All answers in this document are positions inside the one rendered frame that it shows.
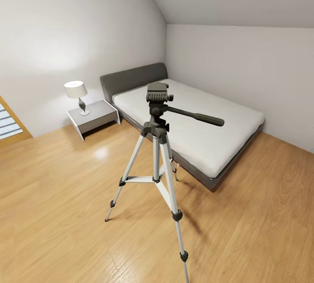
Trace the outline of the camera tripod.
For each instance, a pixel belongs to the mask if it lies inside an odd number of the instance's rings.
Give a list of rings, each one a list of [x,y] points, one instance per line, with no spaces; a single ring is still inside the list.
[[[221,118],[208,116],[208,115],[200,114],[200,113],[192,113],[192,112],[180,110],[174,107],[169,107],[167,104],[164,104],[164,102],[167,103],[168,101],[173,101],[174,95],[167,95],[167,88],[169,88],[169,84],[166,84],[166,83],[160,83],[160,82],[148,83],[146,100],[147,102],[149,102],[151,119],[150,121],[145,122],[143,125],[138,143],[133,151],[132,157],[128,163],[126,171],[123,177],[121,177],[120,179],[119,190],[117,191],[117,194],[114,200],[112,200],[110,203],[111,209],[109,211],[107,218],[105,219],[105,222],[108,221],[108,218],[118,199],[120,191],[126,183],[155,183],[162,197],[165,199],[167,205],[169,206],[172,212],[172,218],[175,220],[177,235],[178,235],[178,240],[179,240],[179,245],[180,245],[180,250],[181,250],[180,257],[181,257],[181,260],[183,261],[186,281],[187,283],[189,283],[188,271],[187,271],[187,266],[186,266],[186,261],[188,259],[188,252],[184,250],[182,236],[181,236],[180,222],[179,222],[181,218],[183,217],[183,212],[177,208],[177,201],[176,201],[175,189],[174,189],[174,183],[173,183],[173,177],[172,177],[172,171],[173,171],[176,181],[178,181],[178,178],[176,175],[177,170],[174,166],[174,157],[171,152],[171,147],[170,147],[170,143],[169,143],[169,139],[167,135],[167,132],[169,132],[170,128],[169,128],[169,123],[166,124],[167,121],[164,119],[161,119],[160,117],[164,115],[164,112],[170,111],[173,113],[186,115],[186,116],[195,118],[198,121],[203,121],[205,123],[212,124],[219,127],[223,127],[225,121]],[[154,176],[128,176],[132,168],[132,165],[137,157],[137,154],[141,148],[141,145],[148,133],[151,133],[153,136]],[[161,154],[162,154],[162,159],[163,159],[163,165],[161,166],[161,168],[159,168],[160,149],[161,149]],[[167,186],[168,186],[169,192],[167,191],[167,189],[165,188],[164,184],[161,181],[161,178],[164,174],[166,174]]]

